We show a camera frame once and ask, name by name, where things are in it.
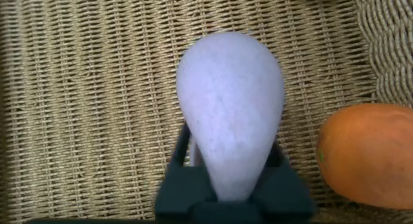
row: white egg-shaped figure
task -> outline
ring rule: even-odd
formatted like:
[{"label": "white egg-shaped figure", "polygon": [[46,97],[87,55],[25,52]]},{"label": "white egg-shaped figure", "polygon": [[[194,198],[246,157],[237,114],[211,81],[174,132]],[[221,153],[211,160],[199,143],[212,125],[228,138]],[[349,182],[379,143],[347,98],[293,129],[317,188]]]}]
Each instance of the white egg-shaped figure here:
[{"label": "white egg-shaped figure", "polygon": [[268,48],[237,32],[192,45],[177,69],[177,96],[220,201],[248,199],[276,137],[284,103]]}]

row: orange object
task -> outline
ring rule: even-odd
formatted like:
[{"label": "orange object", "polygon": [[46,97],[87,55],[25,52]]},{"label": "orange object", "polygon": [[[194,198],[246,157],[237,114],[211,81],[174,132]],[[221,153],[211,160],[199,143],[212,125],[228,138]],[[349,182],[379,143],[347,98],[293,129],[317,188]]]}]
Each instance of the orange object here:
[{"label": "orange object", "polygon": [[413,109],[363,104],[336,112],[321,128],[317,161],[338,194],[413,209]]}]

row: woven wicker mat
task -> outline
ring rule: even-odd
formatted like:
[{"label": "woven wicker mat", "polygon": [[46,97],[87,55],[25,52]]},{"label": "woven wicker mat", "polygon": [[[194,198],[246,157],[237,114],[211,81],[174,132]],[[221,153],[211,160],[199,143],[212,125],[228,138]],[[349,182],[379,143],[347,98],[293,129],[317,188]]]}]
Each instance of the woven wicker mat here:
[{"label": "woven wicker mat", "polygon": [[347,105],[412,106],[413,0],[0,0],[0,223],[153,218],[183,123],[175,69],[189,45],[235,30],[285,75],[278,141],[320,220],[411,221],[323,182],[317,130]]}]

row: beige wicker background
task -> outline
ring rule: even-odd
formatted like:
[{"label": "beige wicker background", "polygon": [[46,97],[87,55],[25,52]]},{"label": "beige wicker background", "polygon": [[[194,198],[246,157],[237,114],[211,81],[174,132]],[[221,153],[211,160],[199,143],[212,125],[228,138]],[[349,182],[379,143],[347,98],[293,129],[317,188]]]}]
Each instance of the beige wicker background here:
[{"label": "beige wicker background", "polygon": [[278,141],[330,222],[413,221],[324,184],[317,130],[341,107],[413,105],[413,0],[0,0],[0,223],[153,218],[183,118],[175,69],[202,35],[278,57]]}]

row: black plastic holder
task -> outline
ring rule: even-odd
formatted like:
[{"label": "black plastic holder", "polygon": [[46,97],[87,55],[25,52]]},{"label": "black plastic holder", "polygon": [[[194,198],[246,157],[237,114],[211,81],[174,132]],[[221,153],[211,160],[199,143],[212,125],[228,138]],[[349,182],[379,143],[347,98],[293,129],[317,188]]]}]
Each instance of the black plastic holder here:
[{"label": "black plastic holder", "polygon": [[35,219],[28,224],[308,223],[316,211],[309,189],[275,144],[247,201],[218,202],[205,166],[184,167],[190,130],[185,124],[149,220]]}]

